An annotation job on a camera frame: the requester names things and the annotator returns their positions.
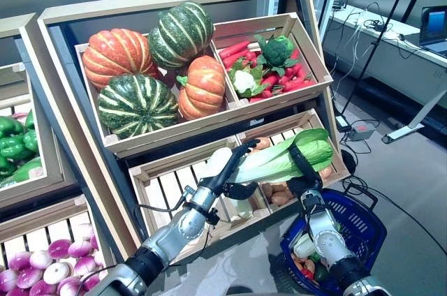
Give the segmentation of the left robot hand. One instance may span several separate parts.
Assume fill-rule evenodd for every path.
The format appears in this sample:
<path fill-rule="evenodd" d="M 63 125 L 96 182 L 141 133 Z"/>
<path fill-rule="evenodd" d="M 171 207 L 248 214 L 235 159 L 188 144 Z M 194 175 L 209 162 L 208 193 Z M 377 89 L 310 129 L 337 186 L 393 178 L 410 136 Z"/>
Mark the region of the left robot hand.
<path fill-rule="evenodd" d="M 195 194 L 194 200 L 205 204 L 207 201 L 213 202 L 221 194 L 234 200 L 250 198 L 256 190 L 257 183 L 243 185 L 231 181 L 230 178 L 240 164 L 240 159 L 249 151 L 249 148 L 255 147 L 258 142 L 260 140 L 255 139 L 234 149 L 222 147 L 216 150 L 207 164 L 207 171 L 200 178 L 198 192 Z"/>

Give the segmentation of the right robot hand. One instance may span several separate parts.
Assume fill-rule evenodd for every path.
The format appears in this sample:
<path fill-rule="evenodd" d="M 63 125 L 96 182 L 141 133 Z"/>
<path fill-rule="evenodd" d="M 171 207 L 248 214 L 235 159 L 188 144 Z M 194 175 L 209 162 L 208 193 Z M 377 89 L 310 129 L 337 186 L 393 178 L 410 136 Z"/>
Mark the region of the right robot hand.
<path fill-rule="evenodd" d="M 291 145 L 288 148 L 288 152 L 292 161 L 302 173 L 301 177 L 293 177 L 286 181 L 287 187 L 291 193 L 296 198 L 301 198 L 307 191 L 320 192 L 323 182 L 319 173 L 313 169 L 311 163 L 305 158 L 296 145 Z"/>

